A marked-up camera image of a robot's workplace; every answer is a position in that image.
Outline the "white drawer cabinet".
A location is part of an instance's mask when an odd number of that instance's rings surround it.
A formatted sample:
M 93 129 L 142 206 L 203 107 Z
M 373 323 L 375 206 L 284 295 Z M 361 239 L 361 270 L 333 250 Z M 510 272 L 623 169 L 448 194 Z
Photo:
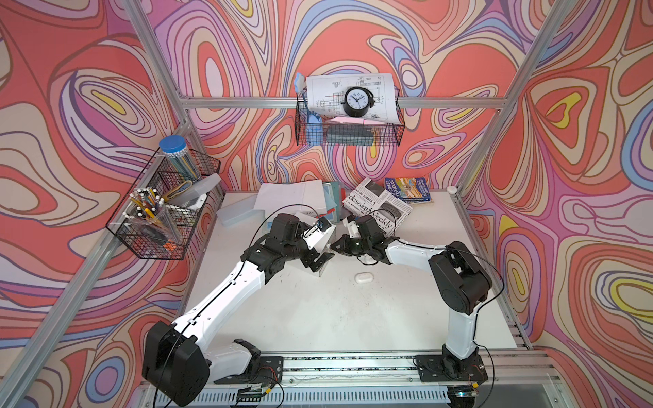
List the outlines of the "white drawer cabinet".
M 336 231 L 336 225 L 324 217 L 317 219 L 302 212 L 296 212 L 295 216 L 299 219 L 302 229 L 301 237 L 308 248 L 315 249 L 318 253 L 324 253 Z

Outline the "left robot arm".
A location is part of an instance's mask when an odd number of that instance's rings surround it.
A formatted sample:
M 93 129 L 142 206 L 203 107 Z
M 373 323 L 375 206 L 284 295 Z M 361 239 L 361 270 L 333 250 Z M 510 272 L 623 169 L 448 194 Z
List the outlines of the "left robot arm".
M 142 376 L 179 407 L 192 403 L 210 382 L 255 374 L 260 351 L 237 339 L 219 352 L 208 347 L 220 328 L 255 292 L 300 260 L 318 272 L 331 258 L 326 246 L 336 227 L 320 217 L 307 224 L 298 216 L 278 214 L 263 236 L 255 236 L 232 272 L 196 306 L 171 323 L 159 321 L 146 334 Z

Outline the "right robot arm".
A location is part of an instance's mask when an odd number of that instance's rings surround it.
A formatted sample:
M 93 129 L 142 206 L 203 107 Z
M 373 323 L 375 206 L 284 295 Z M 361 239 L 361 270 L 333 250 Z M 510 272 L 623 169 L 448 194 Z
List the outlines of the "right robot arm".
M 423 382 L 466 382 L 478 386 L 488 380 L 475 342 L 478 313 L 492 288 L 491 278 L 464 243 L 445 246 L 403 241 L 386 236 L 371 215 L 345 221 L 348 232 L 331 245 L 336 253 L 368 256 L 374 263 L 403 265 L 430 272 L 440 297 L 449 308 L 447 340 L 438 355 L 417 355 L 414 363 Z

